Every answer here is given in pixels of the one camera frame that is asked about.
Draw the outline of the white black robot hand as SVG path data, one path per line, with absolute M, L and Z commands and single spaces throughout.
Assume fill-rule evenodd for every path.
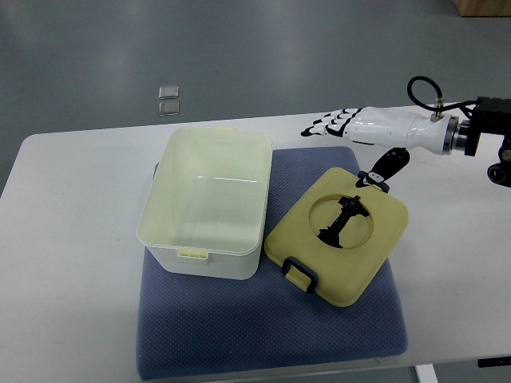
M 451 153 L 458 118 L 450 115 L 425 117 L 396 108 L 339 109 L 305 128 L 301 135 L 335 136 L 352 143 L 388 148 L 372 169 L 358 174 L 355 186 L 389 190 L 387 180 L 409 162 L 409 150 L 424 148 L 437 155 Z

